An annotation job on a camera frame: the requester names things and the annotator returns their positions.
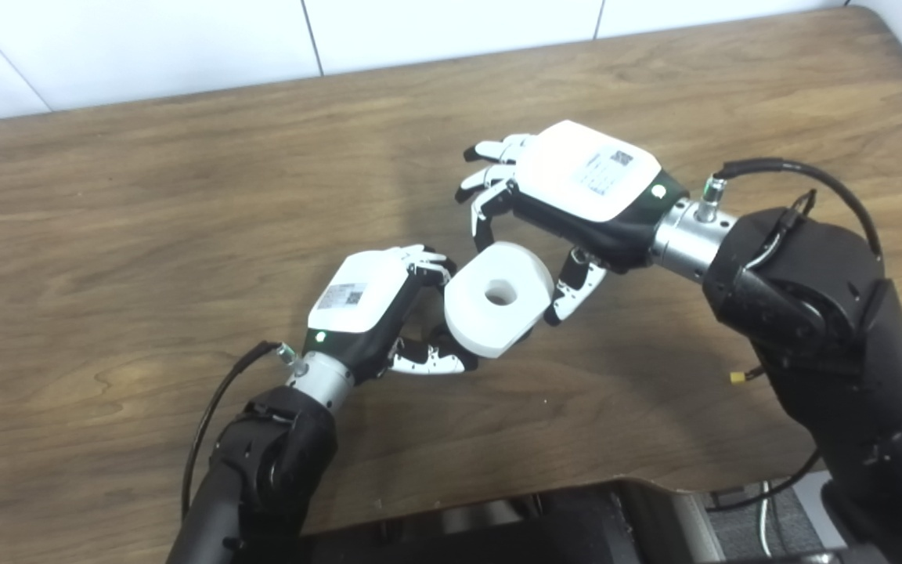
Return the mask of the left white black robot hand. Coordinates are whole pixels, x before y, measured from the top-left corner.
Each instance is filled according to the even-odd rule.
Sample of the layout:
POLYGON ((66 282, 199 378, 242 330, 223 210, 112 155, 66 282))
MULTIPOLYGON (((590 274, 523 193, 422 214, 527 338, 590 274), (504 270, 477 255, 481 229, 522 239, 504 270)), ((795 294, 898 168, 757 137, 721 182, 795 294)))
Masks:
POLYGON ((478 357, 439 324, 412 339, 403 328, 423 291, 443 294, 456 264, 433 247, 416 244, 348 256, 308 315, 304 354, 344 365, 355 386, 400 374, 466 374, 478 357))

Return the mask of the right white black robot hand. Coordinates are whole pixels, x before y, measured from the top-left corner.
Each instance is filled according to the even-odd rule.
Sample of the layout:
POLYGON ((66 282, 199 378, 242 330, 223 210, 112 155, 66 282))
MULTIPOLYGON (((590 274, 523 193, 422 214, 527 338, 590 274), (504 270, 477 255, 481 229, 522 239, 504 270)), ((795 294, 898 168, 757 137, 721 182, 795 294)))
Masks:
POLYGON ((506 214, 572 244, 544 311, 551 326, 569 318, 606 273, 651 266, 662 219, 688 195, 654 154, 568 119, 540 133, 481 140, 463 157, 486 161, 455 193, 471 206, 477 250, 493 243, 492 222, 506 214))

